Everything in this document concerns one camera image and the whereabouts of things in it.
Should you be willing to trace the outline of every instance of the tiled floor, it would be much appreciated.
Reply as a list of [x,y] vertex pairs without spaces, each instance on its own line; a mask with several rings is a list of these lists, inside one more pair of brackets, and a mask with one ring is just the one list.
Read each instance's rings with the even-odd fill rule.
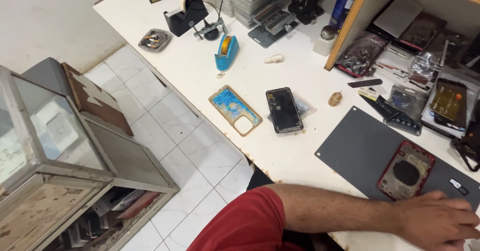
[[253,170],[125,46],[86,74],[114,96],[135,134],[180,187],[121,251],[184,251]]

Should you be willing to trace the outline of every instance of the gray repair mat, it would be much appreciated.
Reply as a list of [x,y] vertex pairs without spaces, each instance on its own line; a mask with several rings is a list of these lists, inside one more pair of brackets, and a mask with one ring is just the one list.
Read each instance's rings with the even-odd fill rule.
[[[405,140],[408,139],[353,106],[314,154],[368,198],[392,201],[377,189],[377,182]],[[435,166],[421,193],[439,189],[449,198],[468,200],[477,209],[480,184],[438,157],[435,159]],[[469,193],[463,196],[450,183],[451,179]]]

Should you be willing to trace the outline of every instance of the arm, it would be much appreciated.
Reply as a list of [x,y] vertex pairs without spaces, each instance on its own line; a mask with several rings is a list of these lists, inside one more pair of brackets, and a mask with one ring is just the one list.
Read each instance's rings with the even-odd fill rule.
[[447,199],[440,191],[387,203],[309,186],[266,187],[282,200],[289,230],[386,232],[427,251],[463,250],[457,248],[461,240],[480,238],[475,229],[480,219],[471,205],[463,199]]

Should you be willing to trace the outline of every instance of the white workbench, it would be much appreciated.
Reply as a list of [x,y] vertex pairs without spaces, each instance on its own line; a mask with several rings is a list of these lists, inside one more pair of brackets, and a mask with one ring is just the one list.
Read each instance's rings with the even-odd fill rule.
[[[330,72],[324,70],[327,58],[312,51],[314,40],[330,19],[335,1],[326,0],[323,3],[326,14],[319,17],[315,25],[300,24],[268,49],[250,39],[247,36],[249,30],[235,19],[223,15],[228,32],[237,36],[240,51],[222,79],[216,78],[219,71],[214,60],[220,40],[201,41],[194,38],[193,29],[181,37],[173,36],[171,43],[158,54],[144,51],[137,46],[148,30],[169,30],[163,12],[177,8],[179,0],[163,0],[154,4],[150,4],[148,0],[104,0],[93,8],[159,72],[159,77],[185,97],[189,102],[187,105],[212,122],[272,180],[318,186],[364,197],[354,186],[314,156],[315,151],[353,105],[378,120],[382,119],[380,114],[357,94],[358,89],[347,86],[347,83],[354,79],[335,69]],[[213,8],[207,5],[207,9],[210,15],[206,20],[216,21],[217,14]],[[285,57],[282,63],[263,63],[264,58],[279,53]],[[383,79],[383,84],[374,88],[387,97],[393,82],[381,74],[375,74],[375,77]],[[245,137],[240,136],[208,100],[224,85],[231,86],[263,117],[263,122]],[[265,91],[286,86],[318,110],[303,120],[303,132],[279,135],[267,120],[269,109]],[[333,92],[340,90],[343,100],[338,106],[330,107],[327,104],[328,98]],[[397,129],[396,131],[480,181],[480,173],[467,172],[461,163],[447,152],[450,141],[444,137],[428,128],[423,128],[420,137]],[[355,251],[417,250],[388,234],[340,232],[332,235],[345,250],[348,250],[348,247]]]

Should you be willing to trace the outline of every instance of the black phone display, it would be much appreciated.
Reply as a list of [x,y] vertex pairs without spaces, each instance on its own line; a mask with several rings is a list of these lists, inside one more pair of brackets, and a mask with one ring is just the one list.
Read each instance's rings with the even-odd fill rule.
[[266,92],[270,114],[276,133],[303,129],[302,119],[293,100],[290,88],[279,88]]

